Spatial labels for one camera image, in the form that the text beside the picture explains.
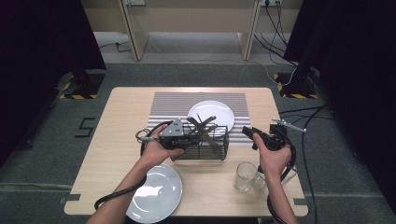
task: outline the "gray carpet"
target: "gray carpet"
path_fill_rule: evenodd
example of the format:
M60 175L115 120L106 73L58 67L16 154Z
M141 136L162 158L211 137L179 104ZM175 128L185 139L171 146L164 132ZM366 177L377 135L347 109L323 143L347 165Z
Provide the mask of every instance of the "gray carpet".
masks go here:
M268 66L270 76L291 72L287 66ZM62 89L69 75L60 81ZM108 64L95 100L56 100L33 137L30 150L14 151L0 169L0 223L84 223L87 217L64 213L62 198L78 174L91 137L78 127L96 127L106 100L115 87L267 87L273 91L278 111L326 104L323 99L280 97L276 85L258 64ZM303 127L314 110L285 113L289 122ZM367 168L353 156L342 128L330 108L311 120L304 136L306 165L316 193L318 223L396 223ZM297 167L309 214L301 223L314 223L314 205L302 152L302 134L290 131L297 147ZM49 186L4 186L5 183L39 183Z

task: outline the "electrical outlet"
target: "electrical outlet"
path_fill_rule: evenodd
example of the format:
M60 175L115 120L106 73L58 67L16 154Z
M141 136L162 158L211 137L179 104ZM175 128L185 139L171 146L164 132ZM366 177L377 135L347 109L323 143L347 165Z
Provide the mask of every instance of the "electrical outlet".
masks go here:
M269 0L268 7L282 6L282 0ZM262 7L265 7L265 0L262 0Z
M145 6L145 0L125 0L126 6Z

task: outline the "glass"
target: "glass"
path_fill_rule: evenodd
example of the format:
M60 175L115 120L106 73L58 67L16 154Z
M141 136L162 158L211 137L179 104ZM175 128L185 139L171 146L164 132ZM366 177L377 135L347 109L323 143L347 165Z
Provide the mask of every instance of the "glass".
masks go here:
M244 161L236 168L235 179L233 185L241 192L248 191L253 181L258 177L257 168L250 162Z
M265 175L257 172L257 178L253 182L253 188L257 191L262 191L265 189Z

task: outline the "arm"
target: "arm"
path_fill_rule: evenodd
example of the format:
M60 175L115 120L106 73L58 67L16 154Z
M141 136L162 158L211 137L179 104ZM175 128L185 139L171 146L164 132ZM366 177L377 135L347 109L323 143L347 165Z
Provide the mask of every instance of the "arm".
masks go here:
M253 134L253 140L260 150L260 166L265 175L265 182L268 186L269 196L274 210L286 223L298 223L280 179L283 170L291 158L290 146L284 146L278 151L271 151L268 150L258 134Z
M158 138L159 133L165 127L166 125L159 127L151 136ZM114 191L127 189L138 184L152 167L163 163L168 157L177 156L183 152L184 150L181 148L166 150L156 141L147 143L142 157L136 162L131 171L122 179ZM123 223L126 211L133 197L134 191L103 203L87 223Z

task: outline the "striped mat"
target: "striped mat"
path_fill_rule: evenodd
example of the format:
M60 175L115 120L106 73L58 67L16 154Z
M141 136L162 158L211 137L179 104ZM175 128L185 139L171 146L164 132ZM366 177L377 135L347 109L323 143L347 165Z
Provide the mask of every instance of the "striped mat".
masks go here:
M230 146L251 146L252 141L242 134L244 126L250 126L248 105L244 93L230 92L155 92L148 119L148 129L161 122L181 119L187 123L190 109L207 100L219 101L233 111L235 121L229 131Z

